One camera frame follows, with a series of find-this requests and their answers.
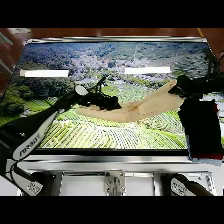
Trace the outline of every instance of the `white strip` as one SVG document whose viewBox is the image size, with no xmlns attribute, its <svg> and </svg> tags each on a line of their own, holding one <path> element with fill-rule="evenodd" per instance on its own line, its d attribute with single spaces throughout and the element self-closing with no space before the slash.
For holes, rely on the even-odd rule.
<svg viewBox="0 0 224 224">
<path fill-rule="evenodd" d="M 20 76 L 34 77 L 68 77 L 69 70 L 22 70 Z"/>
<path fill-rule="evenodd" d="M 124 74 L 171 73 L 170 67 L 125 68 Z"/>
</svg>

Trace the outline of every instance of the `aerial landscape picture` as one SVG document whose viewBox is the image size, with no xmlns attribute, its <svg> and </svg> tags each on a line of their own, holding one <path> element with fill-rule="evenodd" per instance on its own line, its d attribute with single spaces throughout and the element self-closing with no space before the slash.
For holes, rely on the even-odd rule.
<svg viewBox="0 0 224 224">
<path fill-rule="evenodd" d="M 205 76 L 204 42 L 29 43 L 16 65 L 0 103 L 0 126 L 45 110 L 66 92 L 92 88 L 108 75 L 102 92 L 120 103 L 143 99 L 180 75 Z M 125 74 L 125 68 L 166 67 L 166 74 Z M 68 78 L 27 78 L 23 70 L 69 70 Z M 224 95 L 211 93 L 224 112 Z M 177 111 L 130 123 L 78 115 L 74 105 L 53 121 L 40 148 L 187 149 Z"/>
</svg>

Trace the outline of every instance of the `metal bracket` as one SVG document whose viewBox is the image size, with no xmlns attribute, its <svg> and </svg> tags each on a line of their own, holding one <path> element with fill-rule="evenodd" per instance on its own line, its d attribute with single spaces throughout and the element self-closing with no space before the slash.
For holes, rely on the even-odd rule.
<svg viewBox="0 0 224 224">
<path fill-rule="evenodd" d="M 105 172 L 105 192 L 107 196 L 125 195 L 125 173 L 122 170 Z"/>
</svg>

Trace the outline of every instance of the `brown floor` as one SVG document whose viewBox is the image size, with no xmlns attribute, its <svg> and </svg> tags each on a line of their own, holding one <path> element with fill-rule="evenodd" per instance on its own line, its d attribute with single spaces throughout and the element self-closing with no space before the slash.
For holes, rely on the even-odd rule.
<svg viewBox="0 0 224 224">
<path fill-rule="evenodd" d="M 32 33 L 14 35 L 8 37 L 13 43 L 17 38 L 22 37 L 23 40 L 30 38 L 50 38 L 50 37 L 74 37 L 74 36 L 192 36 L 207 38 L 214 54 L 224 49 L 224 28 L 201 28 L 201 32 L 197 28 L 31 28 Z M 10 54 L 17 61 L 22 48 L 18 45 L 14 46 Z M 12 63 L 7 59 L 6 55 L 1 55 L 3 62 L 12 69 Z M 8 77 L 0 72 L 0 93 L 4 91 Z"/>
</svg>

